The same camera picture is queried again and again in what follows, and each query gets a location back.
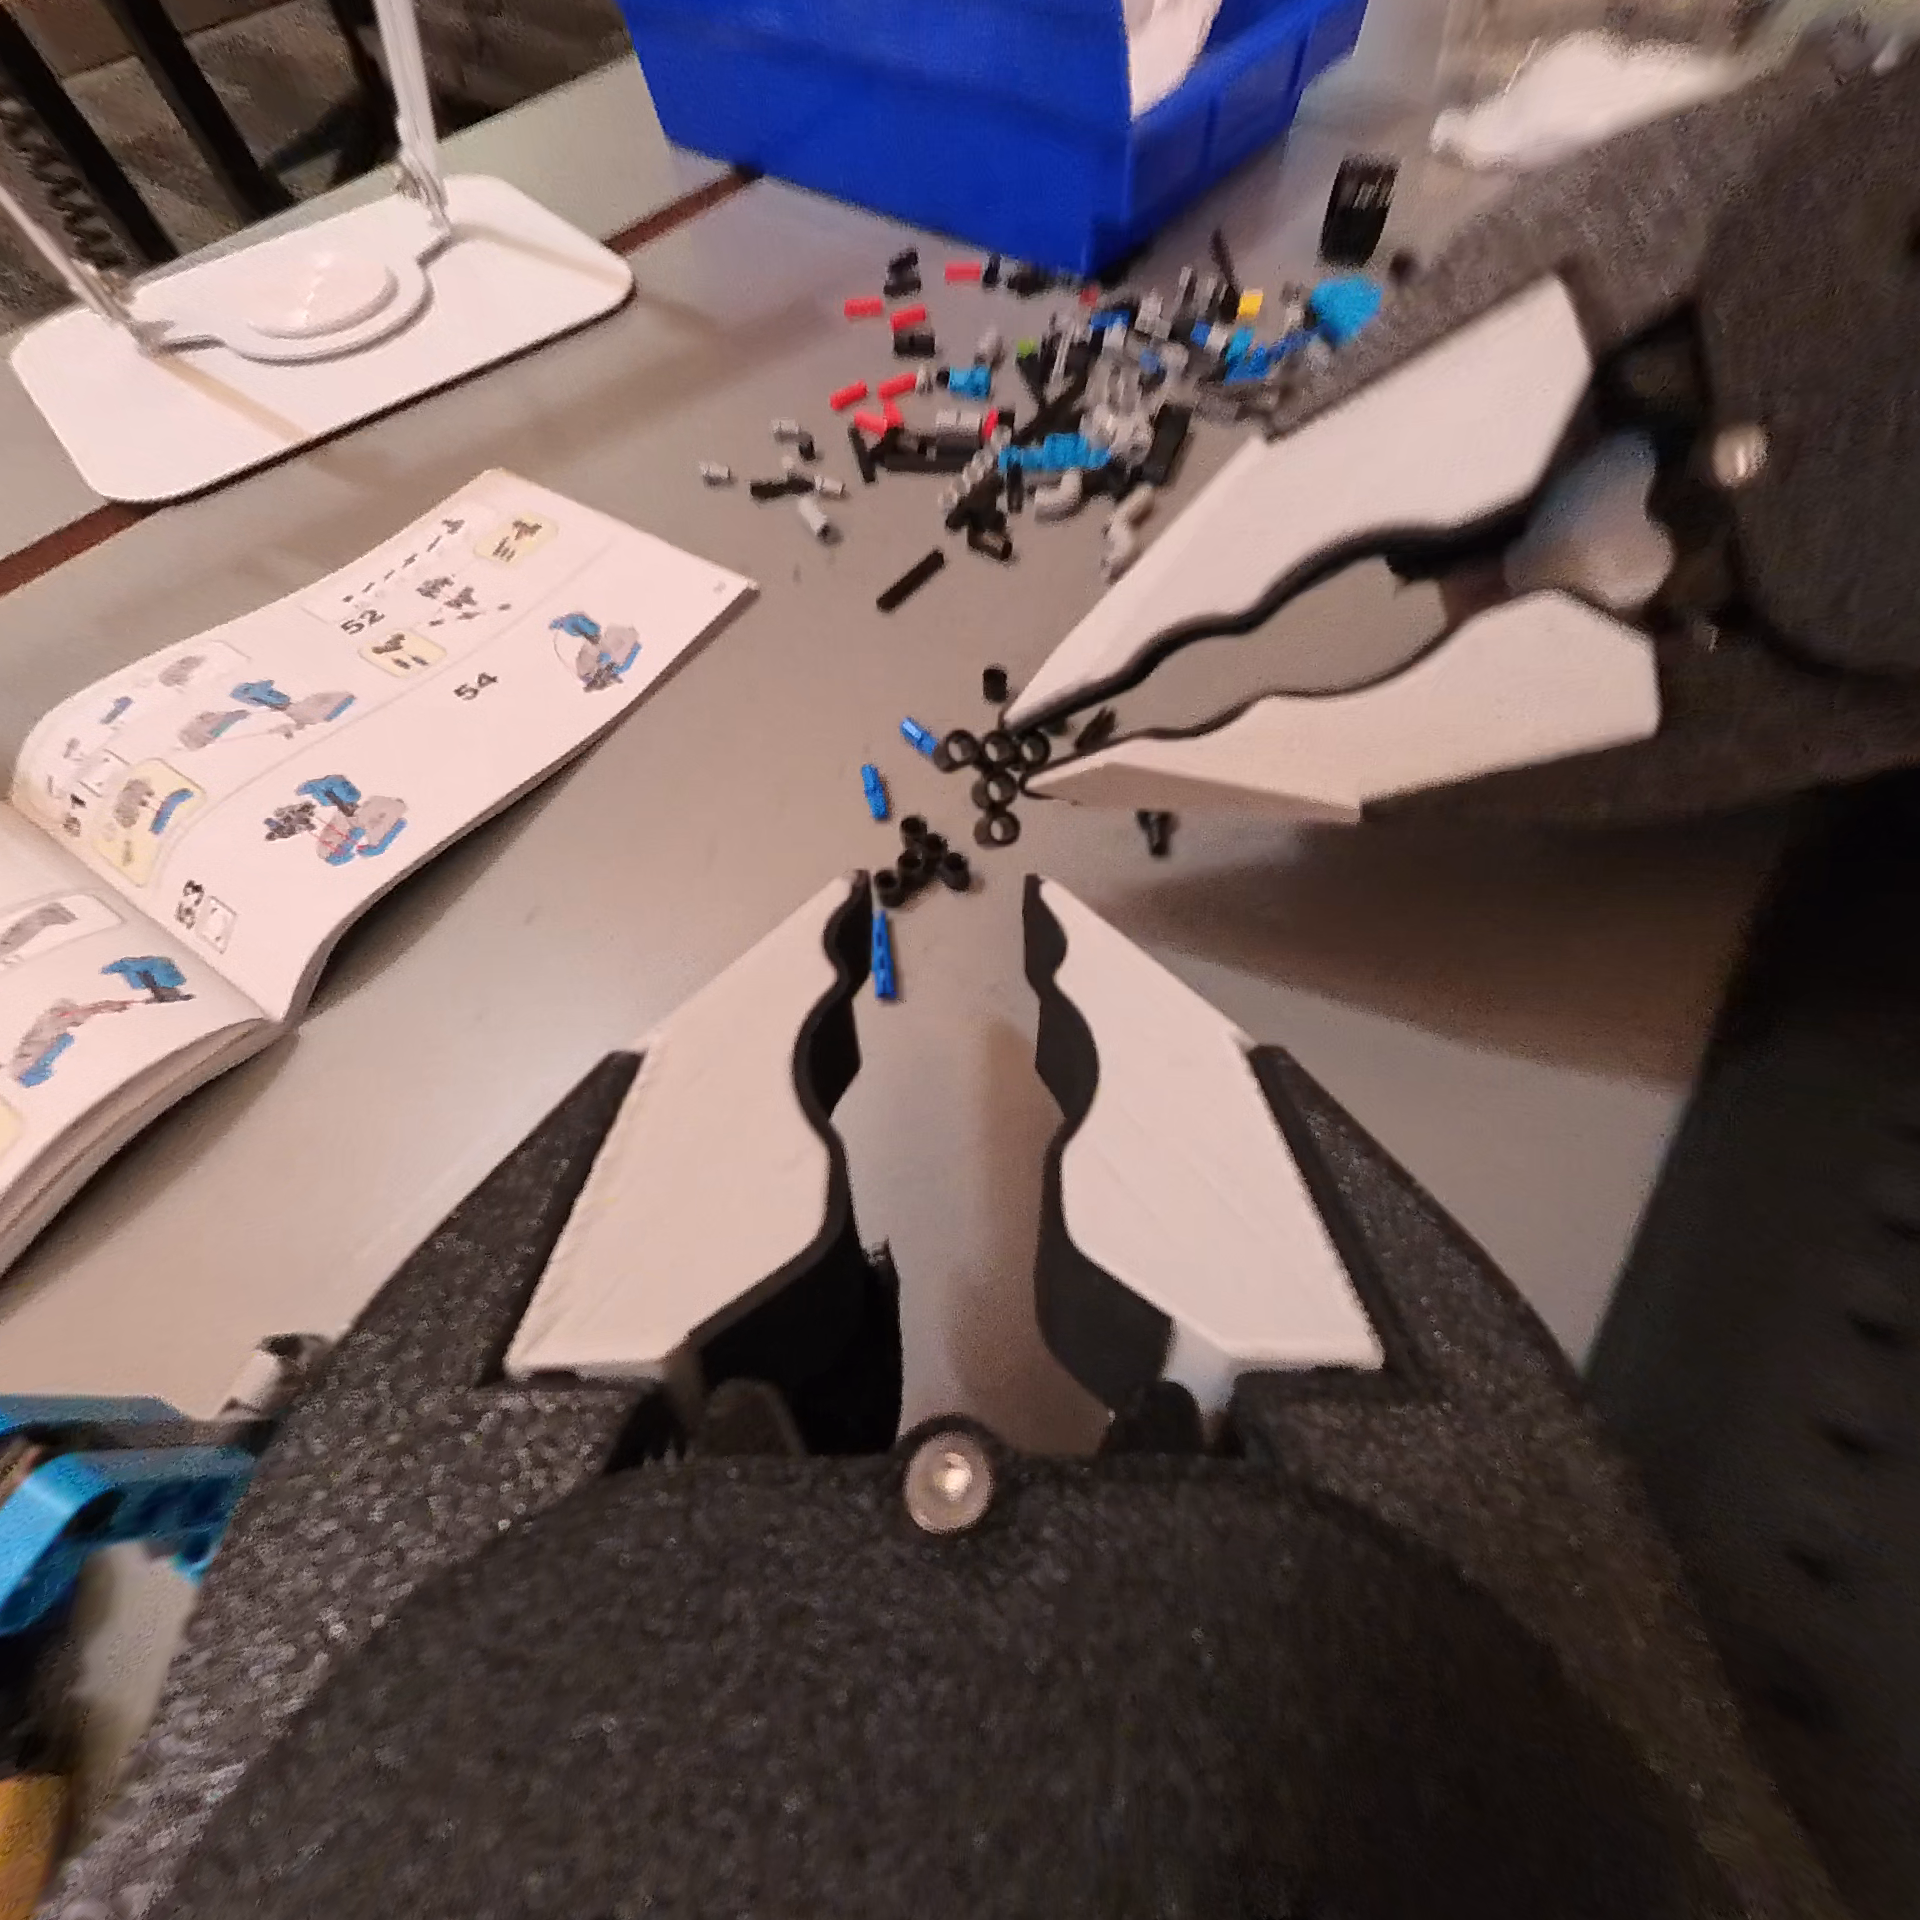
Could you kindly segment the clear plastic bags bundle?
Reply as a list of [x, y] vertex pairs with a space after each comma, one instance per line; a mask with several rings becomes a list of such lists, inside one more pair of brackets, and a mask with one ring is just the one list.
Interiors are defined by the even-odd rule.
[[1216, 36], [1218, 0], [1125, 0], [1126, 121], [1187, 82]]

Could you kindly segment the grey desk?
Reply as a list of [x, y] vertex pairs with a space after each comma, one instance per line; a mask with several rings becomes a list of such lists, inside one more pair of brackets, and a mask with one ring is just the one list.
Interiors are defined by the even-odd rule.
[[[954, 727], [983, 667], [1034, 674], [1103, 587], [1103, 530], [1015, 566], [935, 548], [935, 488], [860, 488], [842, 541], [697, 488], [767, 465], [767, 414], [832, 425], [882, 325], [842, 301], [897, 249], [954, 251], [792, 182], [669, 155], [634, 56], [449, 140], [634, 263], [605, 325], [432, 395], [228, 492], [111, 517], [9, 383], [9, 753], [79, 687], [363, 557], [477, 465], [515, 465], [762, 603], [644, 715], [477, 825], [329, 956], [299, 1036], [236, 1067], [9, 1275], [9, 1391], [219, 1405], [258, 1333], [329, 1333], [599, 1052], [634, 1042], [820, 885], [882, 864], [860, 766], [970, 831], [970, 792], [897, 741]], [[1039, 1453], [1103, 1430], [1034, 1313], [1039, 1156], [1026, 872], [1059, 872], [1337, 1102], [1521, 1275], [1564, 1354], [1607, 1307], [1692, 1087], [1776, 818], [1651, 831], [1286, 831], [1026, 810], [977, 895], [897, 923], [897, 1012], [860, 992], [842, 1102], [860, 1232], [906, 1274], [906, 1417], [977, 1415]]]

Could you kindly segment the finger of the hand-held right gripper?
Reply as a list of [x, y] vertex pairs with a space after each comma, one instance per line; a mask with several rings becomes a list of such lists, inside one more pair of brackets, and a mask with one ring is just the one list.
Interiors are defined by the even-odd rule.
[[1268, 693], [1198, 737], [1125, 737], [1034, 776], [1034, 796], [1113, 810], [1247, 810], [1365, 825], [1369, 805], [1651, 741], [1651, 637], [1575, 590], [1526, 590], [1383, 687]]
[[1526, 283], [1286, 435], [1243, 447], [1006, 701], [1006, 727], [1143, 687], [1187, 637], [1247, 631], [1322, 566], [1526, 507], [1594, 355], [1561, 278]]

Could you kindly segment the black toy wheel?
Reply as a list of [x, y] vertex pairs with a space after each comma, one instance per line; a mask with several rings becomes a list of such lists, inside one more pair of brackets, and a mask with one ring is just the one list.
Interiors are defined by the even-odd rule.
[[1400, 200], [1400, 155], [1341, 155], [1324, 216], [1322, 216], [1322, 263], [1369, 269], [1393, 228], [1393, 200]]

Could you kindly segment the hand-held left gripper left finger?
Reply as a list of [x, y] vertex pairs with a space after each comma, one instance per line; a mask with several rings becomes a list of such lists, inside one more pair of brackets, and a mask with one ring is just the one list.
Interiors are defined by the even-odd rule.
[[504, 1379], [669, 1379], [829, 1253], [832, 1102], [804, 1036], [870, 982], [870, 872], [832, 872], [634, 1042]]

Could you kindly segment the blue black brick frame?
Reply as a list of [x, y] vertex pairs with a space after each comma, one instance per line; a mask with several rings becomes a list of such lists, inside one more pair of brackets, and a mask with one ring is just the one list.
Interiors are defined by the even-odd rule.
[[180, 1417], [159, 1400], [0, 1400], [0, 1636], [36, 1628], [108, 1544], [140, 1544], [180, 1580], [228, 1544], [281, 1415]]

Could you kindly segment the black brick connector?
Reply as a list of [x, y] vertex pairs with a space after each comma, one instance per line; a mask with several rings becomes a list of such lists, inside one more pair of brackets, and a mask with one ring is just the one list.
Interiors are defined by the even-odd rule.
[[877, 901], [906, 909], [925, 889], [970, 895], [977, 889], [977, 864], [925, 810], [906, 810], [897, 818], [897, 864], [877, 869]]
[[970, 737], [970, 727], [954, 727], [954, 737], [935, 741], [935, 772], [970, 776], [977, 848], [1015, 848], [1015, 831], [1026, 831], [1015, 796], [1047, 766], [1050, 766], [1047, 727], [1034, 727], [1034, 737], [1006, 737], [1006, 727]]

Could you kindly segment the blue plastic bin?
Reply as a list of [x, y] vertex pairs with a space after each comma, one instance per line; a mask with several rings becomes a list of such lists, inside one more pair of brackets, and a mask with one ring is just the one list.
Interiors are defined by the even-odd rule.
[[678, 149], [1096, 278], [1279, 149], [1365, 0], [1218, 0], [1187, 82], [1126, 121], [1113, 0], [627, 0]]

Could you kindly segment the black perforated pad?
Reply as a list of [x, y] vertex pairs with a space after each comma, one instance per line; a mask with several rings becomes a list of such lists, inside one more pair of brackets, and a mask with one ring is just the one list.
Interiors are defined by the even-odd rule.
[[1920, 796], [1794, 831], [1589, 1400], [1850, 1914], [1920, 1914]]

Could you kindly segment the pile of small brick parts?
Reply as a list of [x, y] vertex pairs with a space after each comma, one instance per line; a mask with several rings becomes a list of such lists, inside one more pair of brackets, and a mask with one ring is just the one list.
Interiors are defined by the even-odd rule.
[[697, 488], [792, 507], [829, 557], [846, 548], [877, 492], [910, 507], [925, 541], [882, 548], [882, 624], [954, 566], [1015, 574], [1034, 534], [1083, 517], [1103, 517], [1103, 577], [1113, 577], [1198, 425], [1266, 425], [1415, 278], [1422, 251], [1393, 228], [1369, 269], [1337, 269], [1311, 249], [1301, 278], [1231, 228], [1181, 251], [1139, 249], [1096, 278], [983, 249], [897, 249], [870, 283], [820, 301], [832, 383], [767, 414], [776, 465], [708, 459]]

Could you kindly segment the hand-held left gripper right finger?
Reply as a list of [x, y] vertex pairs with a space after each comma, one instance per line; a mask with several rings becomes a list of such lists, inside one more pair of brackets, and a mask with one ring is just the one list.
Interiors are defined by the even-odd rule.
[[1039, 1318], [1070, 1379], [1383, 1370], [1383, 1333], [1268, 1102], [1257, 1036], [1026, 885], [1047, 1149]]

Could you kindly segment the instruction booklet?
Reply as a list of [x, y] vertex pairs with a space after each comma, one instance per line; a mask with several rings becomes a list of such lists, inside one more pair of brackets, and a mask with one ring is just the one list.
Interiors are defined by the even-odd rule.
[[36, 717], [0, 839], [0, 1263], [287, 1036], [329, 944], [753, 603], [515, 471]]

